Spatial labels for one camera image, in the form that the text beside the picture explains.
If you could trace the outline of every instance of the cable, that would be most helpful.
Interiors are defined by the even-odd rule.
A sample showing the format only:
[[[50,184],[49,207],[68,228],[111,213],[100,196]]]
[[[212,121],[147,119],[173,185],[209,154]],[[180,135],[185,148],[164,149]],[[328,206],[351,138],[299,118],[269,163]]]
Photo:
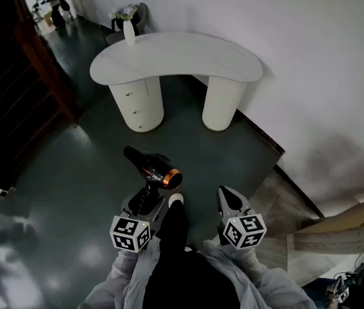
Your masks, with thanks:
[[[360,254],[360,255],[356,258],[356,260],[355,260],[355,264],[354,264],[354,266],[355,266],[355,270],[356,270],[356,262],[358,262],[358,259],[361,257],[361,255],[362,255],[362,254]]]
[[[345,271],[345,272],[337,272],[336,274],[334,274],[334,277],[333,279],[335,279],[336,275],[339,275],[339,274],[348,274],[349,271]]]

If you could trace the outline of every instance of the hair dryer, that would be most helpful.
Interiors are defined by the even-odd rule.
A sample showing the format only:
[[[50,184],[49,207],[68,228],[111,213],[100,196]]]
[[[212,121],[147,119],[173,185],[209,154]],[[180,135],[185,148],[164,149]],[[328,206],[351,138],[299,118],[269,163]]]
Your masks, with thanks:
[[[131,145],[124,148],[123,154],[136,166],[150,187],[174,190],[182,183],[182,173],[161,154],[145,152]]]
[[[134,216],[147,215],[155,208],[161,198],[159,188],[174,190],[182,183],[182,173],[161,154],[149,153],[132,145],[125,147],[123,154],[146,180],[146,186],[129,201]]]

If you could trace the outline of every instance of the curved white vanity table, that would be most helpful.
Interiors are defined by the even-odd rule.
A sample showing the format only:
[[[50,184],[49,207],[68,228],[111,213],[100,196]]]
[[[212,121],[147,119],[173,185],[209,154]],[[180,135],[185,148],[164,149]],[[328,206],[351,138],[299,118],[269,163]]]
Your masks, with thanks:
[[[92,79],[110,87],[128,127],[151,131],[163,116],[161,75],[209,76],[203,123],[226,129],[248,82],[262,76],[262,65],[248,50],[216,37],[195,33],[151,33],[128,46],[120,41],[96,56]]]

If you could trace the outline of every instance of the table leg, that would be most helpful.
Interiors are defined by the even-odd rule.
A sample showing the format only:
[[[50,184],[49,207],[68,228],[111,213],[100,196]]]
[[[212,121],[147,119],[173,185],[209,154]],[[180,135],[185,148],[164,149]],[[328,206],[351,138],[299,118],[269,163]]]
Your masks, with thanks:
[[[160,125],[164,110],[159,77],[109,87],[132,131],[145,133]]]
[[[229,127],[244,93],[246,83],[209,77],[202,120],[211,131]]]

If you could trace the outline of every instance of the dark floor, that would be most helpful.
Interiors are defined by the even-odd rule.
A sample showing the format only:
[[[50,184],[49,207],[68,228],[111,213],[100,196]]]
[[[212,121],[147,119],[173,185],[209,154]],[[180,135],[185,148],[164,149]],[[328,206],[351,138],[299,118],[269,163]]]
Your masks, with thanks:
[[[144,184],[122,155],[125,145],[162,153],[182,171],[195,244],[216,234],[216,188],[228,185],[250,197],[279,159],[239,118],[224,132],[208,131],[201,118],[206,88],[192,76],[161,77],[162,125],[132,132],[105,95],[108,88],[89,76],[103,32],[81,21],[66,29],[72,35],[47,38],[87,112],[78,128],[43,145],[0,205],[0,308],[75,308],[105,279],[117,255],[109,235],[113,216]]]

